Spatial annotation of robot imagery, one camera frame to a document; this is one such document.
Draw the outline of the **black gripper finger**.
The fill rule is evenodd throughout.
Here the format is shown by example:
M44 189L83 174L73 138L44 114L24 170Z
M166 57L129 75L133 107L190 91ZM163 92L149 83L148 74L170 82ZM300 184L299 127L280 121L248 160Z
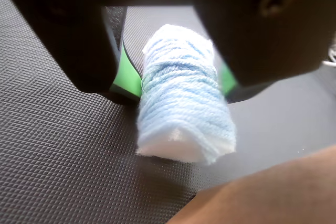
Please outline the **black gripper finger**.
M104 0L12 0L72 84L114 103L138 103L140 75L123 41L127 8Z
M335 0L194 0L235 84L228 102L314 71L335 34Z

